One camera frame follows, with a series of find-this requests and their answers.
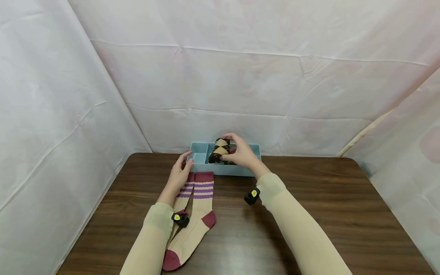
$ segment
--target hand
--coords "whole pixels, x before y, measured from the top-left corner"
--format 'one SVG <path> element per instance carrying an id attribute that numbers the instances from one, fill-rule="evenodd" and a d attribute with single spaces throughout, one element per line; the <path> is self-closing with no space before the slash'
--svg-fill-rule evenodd
<path id="1" fill-rule="evenodd" d="M 191 153 L 192 151 L 188 151 L 179 156 L 176 163 L 171 168 L 168 182 L 165 185 L 165 188 L 162 191 L 161 195 L 159 196 L 158 202 L 163 202 L 173 207 L 174 198 L 177 196 L 179 190 L 187 181 L 191 167 L 194 164 L 194 160 L 190 159 L 186 163 L 185 168 L 182 169 L 182 164 Z"/>
<path id="2" fill-rule="evenodd" d="M 249 144 L 238 135 L 229 133 L 221 136 L 221 138 L 232 139 L 236 144 L 236 147 L 231 147 L 230 154 L 221 156 L 221 160 L 232 161 L 247 168 L 260 161 L 250 149 Z"/>
<path id="3" fill-rule="evenodd" d="M 231 148 L 229 154 L 221 156 L 221 160 L 232 161 L 235 164 L 249 168 L 257 180 L 271 172 L 252 152 L 249 144 L 244 139 L 234 133 L 225 134 L 221 138 L 232 139 L 236 144 L 235 148 Z"/>

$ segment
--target light blue storage box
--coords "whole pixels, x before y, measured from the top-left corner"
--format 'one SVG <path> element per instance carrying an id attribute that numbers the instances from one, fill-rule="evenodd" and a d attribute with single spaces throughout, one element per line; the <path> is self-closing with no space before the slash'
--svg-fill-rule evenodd
<path id="1" fill-rule="evenodd" d="M 215 143 L 193 142 L 191 151 L 193 153 L 187 159 L 193 158 L 194 164 L 191 172 L 214 172 L 214 175 L 222 176 L 254 176 L 253 173 L 239 165 L 224 165 L 223 163 L 208 163 L 209 155 L 214 151 Z M 258 144 L 249 144 L 250 148 L 261 160 L 260 146 Z"/>

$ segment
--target left hand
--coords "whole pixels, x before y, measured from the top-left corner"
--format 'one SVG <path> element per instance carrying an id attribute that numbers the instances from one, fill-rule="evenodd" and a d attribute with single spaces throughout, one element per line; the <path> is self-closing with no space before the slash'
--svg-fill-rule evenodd
<path id="1" fill-rule="evenodd" d="M 179 190 L 183 187 L 188 179 L 191 167 L 194 164 L 194 160 L 190 159 L 182 169 L 182 164 L 185 162 L 186 158 L 192 154 L 192 151 L 188 151 L 179 156 L 176 163 L 173 165 L 171 172 L 169 174 L 168 182 L 165 185 L 162 194 L 159 196 L 158 202 L 163 202 L 169 204 L 171 207 L 174 203 L 174 198 L 179 193 Z"/>
<path id="2" fill-rule="evenodd" d="M 192 154 L 192 151 L 188 151 L 179 156 L 176 163 L 171 169 L 171 173 L 169 174 L 168 182 L 165 188 L 170 188 L 174 190 L 176 194 L 179 192 L 180 188 L 183 187 L 185 182 L 187 182 L 188 175 L 191 170 L 191 166 L 194 164 L 194 160 L 190 159 L 185 165 L 185 168 L 182 169 L 182 164 L 185 162 L 186 158 Z"/>

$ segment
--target sock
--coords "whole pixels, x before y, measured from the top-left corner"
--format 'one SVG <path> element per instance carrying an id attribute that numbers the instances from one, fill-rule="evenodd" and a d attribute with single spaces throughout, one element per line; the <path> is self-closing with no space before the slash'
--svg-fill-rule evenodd
<path id="1" fill-rule="evenodd" d="M 162 269 L 171 271 L 182 266 L 195 251 L 203 236 L 216 223 L 213 211 L 213 172 L 195 174 L 193 210 L 190 223 L 182 228 L 165 251 Z"/>
<path id="2" fill-rule="evenodd" d="M 186 214 L 185 208 L 187 207 L 188 201 L 190 200 L 190 196 L 194 186 L 194 179 L 195 179 L 195 173 L 193 172 L 189 173 L 187 182 L 180 189 L 180 192 L 177 194 L 176 198 L 174 199 L 174 208 L 173 208 L 174 213 L 179 215 Z M 172 226 L 171 236 L 168 240 L 168 243 L 172 240 L 178 229 L 179 226 L 174 223 Z"/>
<path id="3" fill-rule="evenodd" d="M 216 140 L 214 151 L 209 155 L 209 163 L 221 163 L 220 157 L 225 154 L 229 154 L 231 148 L 231 141 L 229 139 L 219 138 Z"/>

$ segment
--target wooden table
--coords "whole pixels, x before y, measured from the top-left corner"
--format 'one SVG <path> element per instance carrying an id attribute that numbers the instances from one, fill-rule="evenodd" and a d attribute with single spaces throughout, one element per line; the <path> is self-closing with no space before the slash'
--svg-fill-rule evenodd
<path id="1" fill-rule="evenodd" d="M 58 275 L 118 275 L 177 156 L 132 155 Z M 434 274 L 353 160 L 263 157 L 263 162 L 321 225 L 353 274 Z M 300 274 L 270 213 L 261 202 L 248 206 L 243 200 L 255 182 L 215 176 L 216 225 L 183 267 L 163 274 Z"/>

